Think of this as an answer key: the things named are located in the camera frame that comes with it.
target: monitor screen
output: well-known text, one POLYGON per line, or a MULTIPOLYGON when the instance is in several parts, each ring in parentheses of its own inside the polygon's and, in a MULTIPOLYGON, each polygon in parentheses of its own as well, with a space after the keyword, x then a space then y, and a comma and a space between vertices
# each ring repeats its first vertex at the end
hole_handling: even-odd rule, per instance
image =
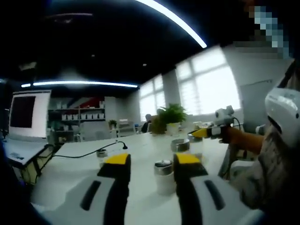
POLYGON ((10 126, 31 128, 35 96, 15 97, 12 103, 10 126))

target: potted plant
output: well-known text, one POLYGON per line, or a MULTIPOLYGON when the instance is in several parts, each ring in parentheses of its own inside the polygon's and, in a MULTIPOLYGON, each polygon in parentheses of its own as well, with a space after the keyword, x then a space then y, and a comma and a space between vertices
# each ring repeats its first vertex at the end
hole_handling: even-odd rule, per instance
POLYGON ((108 124, 110 129, 115 129, 117 127, 117 121, 115 120, 110 120, 108 124))
POLYGON ((169 104, 168 108, 159 109, 160 120, 166 124, 167 133, 174 135, 178 132, 180 123, 186 120, 185 109, 179 104, 169 104))

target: ceiling light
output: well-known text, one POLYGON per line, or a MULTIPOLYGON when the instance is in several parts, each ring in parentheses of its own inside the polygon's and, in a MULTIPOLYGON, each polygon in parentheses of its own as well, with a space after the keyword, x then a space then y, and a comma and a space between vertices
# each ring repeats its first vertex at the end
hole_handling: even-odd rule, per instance
MULTIPOLYGON (((125 84, 125 83, 110 83, 110 82, 96 82, 96 81, 48 81, 48 82, 36 82, 33 83, 33 86, 42 86, 42 85, 60 85, 60 84, 92 84, 92 85, 108 85, 108 86, 120 86, 120 87, 129 87, 137 88, 137 85, 134 84, 125 84)), ((30 87, 30 83, 21 85, 22 88, 30 87)))
POLYGON ((30 87, 30 86, 31 86, 30 83, 26 83, 26 84, 22 84, 22 85, 21 85, 22 88, 27 88, 27 87, 30 87))
POLYGON ((207 45, 205 42, 199 37, 199 35, 189 26, 186 22, 184 22, 181 18, 179 18, 175 13, 167 9, 166 7, 162 6, 161 4, 157 3, 154 0, 135 0, 140 3, 143 3, 156 11, 164 14, 169 19, 173 20, 177 23, 182 29, 184 29, 202 48, 206 48, 207 45))

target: white table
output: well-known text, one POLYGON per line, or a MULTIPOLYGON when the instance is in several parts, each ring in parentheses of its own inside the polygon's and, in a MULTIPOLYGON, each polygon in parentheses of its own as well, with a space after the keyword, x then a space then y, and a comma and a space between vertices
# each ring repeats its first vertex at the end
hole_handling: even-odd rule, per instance
MULTIPOLYGON (((160 196, 156 193, 154 163, 161 159, 172 159, 171 140, 185 138, 185 133, 177 137, 167 135, 152 136, 149 133, 117 138, 128 146, 116 144, 107 148, 113 154, 127 151, 131 154, 131 181, 125 224, 126 225, 180 225, 181 214, 176 194, 160 196)), ((116 139, 66 143, 58 151, 60 155, 79 156, 94 151, 116 139)), ((191 143, 191 153, 202 153, 203 165, 209 174, 217 174, 223 162, 227 144, 218 140, 204 139, 191 143)), ((65 201, 66 193, 87 176, 99 171, 96 154, 79 159, 53 158, 43 170, 32 194, 32 202, 38 210, 54 210, 65 201)))

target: green plant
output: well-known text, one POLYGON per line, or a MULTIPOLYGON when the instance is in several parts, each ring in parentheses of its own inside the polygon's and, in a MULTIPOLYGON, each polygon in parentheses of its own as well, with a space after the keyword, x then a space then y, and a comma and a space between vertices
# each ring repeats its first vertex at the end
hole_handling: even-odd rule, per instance
POLYGON ((186 120, 185 109, 179 104, 169 104, 168 108, 162 107, 157 110, 160 120, 165 123, 180 123, 186 120))
POLYGON ((110 126, 117 126, 117 121, 115 121, 115 120, 110 120, 109 122, 108 122, 108 124, 110 125, 110 126))

